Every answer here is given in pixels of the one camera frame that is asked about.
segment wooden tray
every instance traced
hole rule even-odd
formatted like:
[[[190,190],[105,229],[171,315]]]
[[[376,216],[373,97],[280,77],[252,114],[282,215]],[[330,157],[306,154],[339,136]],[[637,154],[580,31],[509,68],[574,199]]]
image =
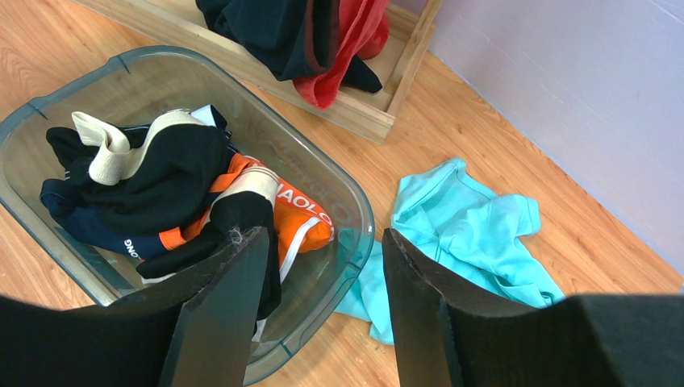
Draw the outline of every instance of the wooden tray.
[[[390,133],[406,99],[441,5],[441,0],[427,0],[418,16],[390,4],[390,38],[380,55],[366,62],[384,85],[382,91],[371,95],[343,87],[330,108],[318,110],[304,102],[291,81],[277,81],[242,46],[209,31],[194,0],[75,1],[163,44],[200,52],[234,77],[378,143]]]

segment wood grain floor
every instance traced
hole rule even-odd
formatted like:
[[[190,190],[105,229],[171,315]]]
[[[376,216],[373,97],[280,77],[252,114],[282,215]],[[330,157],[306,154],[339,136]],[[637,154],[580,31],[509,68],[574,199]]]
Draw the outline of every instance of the wood grain floor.
[[[0,2],[0,118],[118,53],[155,42],[68,0]],[[675,293],[682,277],[434,56],[427,55],[387,141],[378,146],[258,90],[367,193],[378,236],[398,179],[458,156],[498,194],[536,198],[542,230],[524,239],[566,293]],[[0,293],[57,309],[90,299],[0,209]],[[334,314],[261,385],[398,385],[392,347]]]

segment red garment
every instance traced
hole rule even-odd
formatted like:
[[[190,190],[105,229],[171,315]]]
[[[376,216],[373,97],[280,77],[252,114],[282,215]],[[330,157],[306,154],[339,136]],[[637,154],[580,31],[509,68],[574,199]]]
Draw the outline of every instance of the red garment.
[[[352,57],[377,55],[390,35],[385,9],[390,0],[340,0],[340,38],[332,69],[324,74],[293,79],[299,95],[319,109],[327,109],[337,98],[342,78]]]

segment turquoise garment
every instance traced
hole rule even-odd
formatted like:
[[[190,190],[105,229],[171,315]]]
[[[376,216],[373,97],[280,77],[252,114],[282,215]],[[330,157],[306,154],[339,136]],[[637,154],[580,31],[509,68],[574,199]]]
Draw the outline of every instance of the turquoise garment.
[[[564,297],[518,240],[540,229],[536,201],[497,196],[466,174],[461,159],[404,177],[391,226],[426,256],[492,293],[537,308]],[[349,249],[351,232],[340,232],[342,248]],[[370,321],[374,339],[394,343],[379,242],[336,311]]]

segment laundry basket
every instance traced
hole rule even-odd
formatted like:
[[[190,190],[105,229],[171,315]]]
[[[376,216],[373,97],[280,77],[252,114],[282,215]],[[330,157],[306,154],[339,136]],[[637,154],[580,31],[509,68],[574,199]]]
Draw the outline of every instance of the laundry basket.
[[[169,46],[111,58],[0,123],[0,200],[46,252],[95,300],[108,305],[142,289],[136,260],[78,243],[39,201],[43,180],[64,170],[45,140],[50,127],[73,127],[83,111],[115,125],[148,123],[169,110],[211,104],[227,119],[232,142],[319,203],[336,231],[351,229],[351,251],[337,242],[300,254],[282,285],[245,375],[246,385],[278,370],[311,338],[356,280],[370,252],[373,214],[358,184],[280,115],[206,57]]]

